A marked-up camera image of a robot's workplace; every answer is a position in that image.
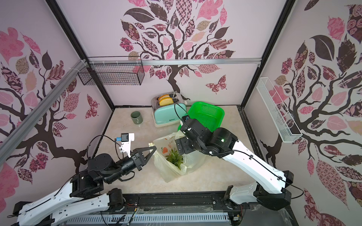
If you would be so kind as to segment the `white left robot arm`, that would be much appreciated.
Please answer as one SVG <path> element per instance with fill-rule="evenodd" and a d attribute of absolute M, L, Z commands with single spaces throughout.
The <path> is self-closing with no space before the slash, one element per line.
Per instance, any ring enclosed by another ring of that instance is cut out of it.
<path fill-rule="evenodd" d="M 156 147 L 137 148 L 115 162 L 102 153 L 88 161 L 87 169 L 72 176 L 60 189 L 34 202 L 18 202 L 13 216 L 17 226 L 56 226 L 71 218 L 93 212 L 120 211 L 125 207 L 122 190 L 100 194 L 104 184 L 123 181 L 122 176 L 142 170 Z"/>

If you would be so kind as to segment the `large pineapple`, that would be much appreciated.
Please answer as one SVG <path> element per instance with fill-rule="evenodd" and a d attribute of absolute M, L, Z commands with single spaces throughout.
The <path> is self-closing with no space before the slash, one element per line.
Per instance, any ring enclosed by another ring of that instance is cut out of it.
<path fill-rule="evenodd" d="M 181 169 L 181 164 L 183 164 L 183 156 L 178 153 L 176 150 L 171 150 L 169 155 L 166 156 L 166 160 L 176 166 L 179 170 Z"/>

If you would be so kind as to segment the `cream plastic bag orange print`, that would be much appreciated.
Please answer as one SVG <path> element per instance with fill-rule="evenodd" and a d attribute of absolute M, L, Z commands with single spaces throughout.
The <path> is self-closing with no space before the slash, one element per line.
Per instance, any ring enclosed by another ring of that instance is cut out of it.
<path fill-rule="evenodd" d="M 198 151 L 179 154 L 176 141 L 184 137 L 178 131 L 153 141 L 156 146 L 154 165 L 166 183 L 196 171 L 205 162 L 206 156 Z"/>

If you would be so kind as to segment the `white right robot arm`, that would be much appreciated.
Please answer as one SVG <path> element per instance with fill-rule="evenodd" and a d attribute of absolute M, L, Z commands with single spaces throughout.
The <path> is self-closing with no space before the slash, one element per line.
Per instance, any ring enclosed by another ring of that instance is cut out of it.
<path fill-rule="evenodd" d="M 278 211 L 291 204 L 292 194 L 287 187 L 293 183 L 292 172 L 270 166 L 225 128 L 211 132 L 189 116 L 182 117 L 181 121 L 180 131 L 184 137 L 176 140 L 180 155 L 198 151 L 218 157 L 234 164 L 255 180 L 246 186 L 228 187 L 222 200 L 228 208 L 257 202 L 265 208 Z"/>

